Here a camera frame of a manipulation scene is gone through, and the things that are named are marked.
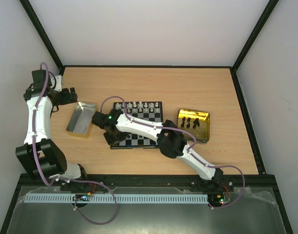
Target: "chessboard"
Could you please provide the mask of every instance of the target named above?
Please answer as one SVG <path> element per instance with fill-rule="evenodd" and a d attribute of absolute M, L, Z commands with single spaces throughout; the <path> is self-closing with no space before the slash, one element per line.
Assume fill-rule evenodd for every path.
<path fill-rule="evenodd" d="M 115 102 L 113 108 L 124 111 L 122 102 Z M 147 102 L 126 102 L 127 114 L 136 118 L 152 122 L 163 122 L 163 111 L 161 101 Z M 128 137 L 110 146 L 111 149 L 132 149 L 132 148 L 158 148 L 158 144 L 147 138 L 137 134 L 129 133 Z"/>

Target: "silver tray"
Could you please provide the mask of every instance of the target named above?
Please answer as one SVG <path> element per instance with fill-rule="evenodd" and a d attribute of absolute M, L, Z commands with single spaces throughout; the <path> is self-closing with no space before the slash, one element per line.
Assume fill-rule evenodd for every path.
<path fill-rule="evenodd" d="M 78 102 L 67 126 L 67 131 L 86 134 L 95 113 L 96 105 L 88 102 Z"/>

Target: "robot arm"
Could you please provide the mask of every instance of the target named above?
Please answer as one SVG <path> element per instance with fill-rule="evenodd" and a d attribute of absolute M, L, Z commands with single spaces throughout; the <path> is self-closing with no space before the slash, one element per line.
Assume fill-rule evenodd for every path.
<path fill-rule="evenodd" d="M 172 121 L 167 120 L 165 123 L 162 123 L 146 121 L 135 117 L 131 118 L 132 119 L 129 120 L 122 111 L 112 109 L 107 115 L 96 112 L 92 118 L 92 123 L 101 129 L 106 130 L 104 136 L 108 144 L 115 144 L 124 140 L 127 133 L 138 134 L 156 141 L 163 155 L 170 158 L 181 159 L 191 166 L 202 179 L 212 180 L 215 183 L 219 183 L 221 181 L 223 175 L 222 170 L 206 167 L 205 165 L 214 165 L 199 156 L 193 149 L 188 152 L 189 144 L 184 139 L 182 133 L 159 128 L 177 128 Z M 204 165 L 202 165 L 191 154 L 203 162 Z"/>
<path fill-rule="evenodd" d="M 27 136 L 24 141 L 24 145 L 16 148 L 16 156 L 28 175 L 32 179 L 36 179 L 39 177 L 39 173 L 34 161 L 34 154 L 32 150 L 32 136 L 34 136 L 32 122 L 35 104 L 45 83 L 45 71 L 33 71 L 32 77 L 33 83 L 28 87 L 24 94 L 24 99 L 27 102 L 29 109 Z M 80 165 L 67 162 L 63 152 L 51 140 L 50 118 L 54 106 L 56 106 L 57 110 L 59 110 L 59 105 L 76 102 L 77 95 L 74 88 L 70 89 L 71 92 L 69 92 L 67 88 L 61 88 L 62 76 L 56 76 L 55 78 L 52 78 L 52 80 L 53 79 L 55 80 L 55 84 L 51 87 L 52 82 L 50 80 L 48 81 L 46 91 L 36 109 L 35 135 L 37 156 L 45 177 L 53 178 L 56 176 L 62 176 L 64 178 L 75 179 L 85 176 L 86 173 Z"/>

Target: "table surface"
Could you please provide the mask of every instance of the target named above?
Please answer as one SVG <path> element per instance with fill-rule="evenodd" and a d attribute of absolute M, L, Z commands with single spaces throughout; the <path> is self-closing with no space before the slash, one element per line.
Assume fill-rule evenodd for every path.
<path fill-rule="evenodd" d="M 195 151 L 217 166 L 234 165 L 244 174 L 258 174 L 232 77 L 227 68 L 97 68 L 67 67 L 64 88 L 74 87 L 78 101 L 97 104 L 110 96 L 125 101 L 162 101 L 163 116 L 177 123 L 180 108 L 210 113 L 210 140 Z M 103 112 L 113 103 L 109 100 Z M 81 164 L 88 174 L 195 175 L 181 160 L 163 156 L 159 149 L 111 150 L 104 130 L 91 128 L 88 137 L 69 134 L 66 127 L 76 103 L 52 114 L 54 143 L 67 160 Z M 225 174 L 238 174 L 223 168 Z"/>

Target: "black cable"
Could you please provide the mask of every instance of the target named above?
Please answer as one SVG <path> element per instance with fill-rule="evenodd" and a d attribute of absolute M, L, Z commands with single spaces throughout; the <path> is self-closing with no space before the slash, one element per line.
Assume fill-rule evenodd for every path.
<path fill-rule="evenodd" d="M 54 74 L 52 72 L 48 72 L 48 73 L 51 74 L 53 76 L 53 78 L 54 78 L 55 83 L 54 83 L 53 89 L 55 89 L 56 88 L 56 85 L 57 85 L 56 77 L 54 76 Z"/>

